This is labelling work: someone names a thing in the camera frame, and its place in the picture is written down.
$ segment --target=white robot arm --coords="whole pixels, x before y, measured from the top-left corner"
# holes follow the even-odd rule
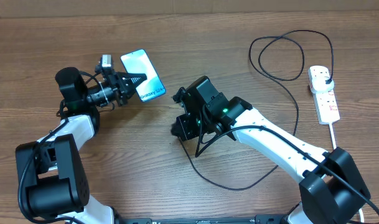
[[[95,67],[104,82],[76,68],[64,68],[55,80],[64,100],[60,125],[50,134],[16,148],[19,178],[18,202],[22,214],[34,223],[66,220],[72,223],[118,224],[121,217],[113,208],[102,205],[90,195],[87,177],[78,150],[99,130],[97,107],[116,102],[125,105],[145,74],[116,72],[110,55],[103,55]],[[87,88],[82,75],[97,86]],[[57,169],[58,174],[39,178],[39,174]]]
[[[173,96],[185,109],[172,125],[171,133],[182,141],[203,133],[216,133],[207,147],[224,135],[247,144],[271,159],[298,184],[302,202],[280,223],[344,224],[367,202],[370,193],[353,159],[341,148],[332,153],[305,143],[268,121],[245,100],[228,101],[207,77]],[[325,183],[325,175],[333,178]]]

